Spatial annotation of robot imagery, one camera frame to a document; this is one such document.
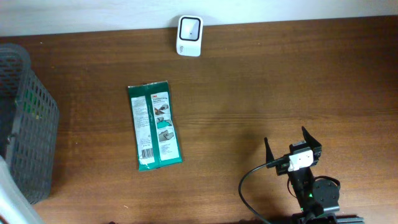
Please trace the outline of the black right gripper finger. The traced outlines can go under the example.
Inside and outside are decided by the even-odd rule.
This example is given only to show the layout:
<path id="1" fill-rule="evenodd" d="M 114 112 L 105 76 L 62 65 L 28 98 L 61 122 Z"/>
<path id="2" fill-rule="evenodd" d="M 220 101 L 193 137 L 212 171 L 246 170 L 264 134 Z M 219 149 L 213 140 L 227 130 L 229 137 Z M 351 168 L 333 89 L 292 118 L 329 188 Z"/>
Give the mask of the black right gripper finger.
<path id="1" fill-rule="evenodd" d="M 275 161 L 271 147 L 268 143 L 268 139 L 264 138 L 264 144 L 266 147 L 266 163 L 267 163 L 267 168 L 273 167 L 273 162 Z"/>
<path id="2" fill-rule="evenodd" d="M 302 126 L 303 137 L 311 149 L 321 149 L 322 145 Z"/>

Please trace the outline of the green glove package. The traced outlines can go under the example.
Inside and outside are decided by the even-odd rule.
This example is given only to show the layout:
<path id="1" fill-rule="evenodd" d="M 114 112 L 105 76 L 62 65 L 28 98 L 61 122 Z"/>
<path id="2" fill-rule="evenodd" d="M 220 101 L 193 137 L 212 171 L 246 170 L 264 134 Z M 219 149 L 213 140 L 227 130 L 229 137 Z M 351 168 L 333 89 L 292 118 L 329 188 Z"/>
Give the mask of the green glove package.
<path id="1" fill-rule="evenodd" d="M 129 86 L 140 171 L 183 162 L 167 81 Z"/>

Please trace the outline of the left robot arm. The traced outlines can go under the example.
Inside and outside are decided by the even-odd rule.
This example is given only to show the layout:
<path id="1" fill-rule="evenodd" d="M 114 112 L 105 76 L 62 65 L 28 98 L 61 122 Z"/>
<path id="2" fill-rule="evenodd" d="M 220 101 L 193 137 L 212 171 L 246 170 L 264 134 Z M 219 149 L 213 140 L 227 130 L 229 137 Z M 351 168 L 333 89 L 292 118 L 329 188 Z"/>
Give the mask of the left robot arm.
<path id="1" fill-rule="evenodd" d="M 44 224 L 32 205 L 23 196 L 1 157 L 1 223 Z"/>

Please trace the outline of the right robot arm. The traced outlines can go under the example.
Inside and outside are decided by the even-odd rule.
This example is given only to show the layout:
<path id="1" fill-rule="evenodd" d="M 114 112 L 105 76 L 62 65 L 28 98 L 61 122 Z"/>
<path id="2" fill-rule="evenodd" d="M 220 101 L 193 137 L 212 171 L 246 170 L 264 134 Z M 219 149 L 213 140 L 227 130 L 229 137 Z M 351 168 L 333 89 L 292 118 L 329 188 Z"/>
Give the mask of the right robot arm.
<path id="1" fill-rule="evenodd" d="M 288 184 L 300 205 L 301 212 L 291 217 L 272 220 L 272 223 L 304 224 L 364 224 L 364 218 L 356 215 L 337 216 L 340 210 L 340 181 L 329 176 L 315 177 L 311 167 L 317 165 L 322 154 L 322 145 L 305 129 L 302 128 L 303 141 L 289 146 L 290 152 L 276 159 L 273 156 L 267 138 L 267 167 L 276 169 L 277 175 L 288 175 Z"/>

